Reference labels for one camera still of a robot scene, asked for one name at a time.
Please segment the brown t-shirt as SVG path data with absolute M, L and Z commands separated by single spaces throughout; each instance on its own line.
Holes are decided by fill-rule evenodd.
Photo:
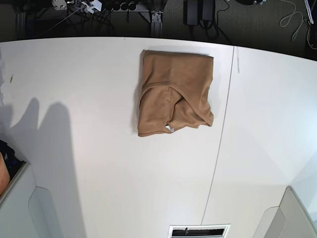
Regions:
M 171 134 L 184 127 L 212 126 L 208 102 L 213 57 L 145 51 L 138 135 Z

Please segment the black power adapter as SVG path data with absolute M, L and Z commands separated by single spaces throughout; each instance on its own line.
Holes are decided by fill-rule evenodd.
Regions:
M 198 25 L 198 0 L 185 0 L 183 2 L 184 24 L 188 26 Z

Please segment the orange fabric item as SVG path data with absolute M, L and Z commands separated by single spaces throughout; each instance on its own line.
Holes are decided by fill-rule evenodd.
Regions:
M 4 158 L 0 154 L 0 195 L 4 193 L 10 182 L 10 175 L 5 165 Z

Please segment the aluminium frame post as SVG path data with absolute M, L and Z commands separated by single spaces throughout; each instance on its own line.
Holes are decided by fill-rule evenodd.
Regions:
M 151 37 L 161 38 L 163 28 L 163 11 L 150 12 Z

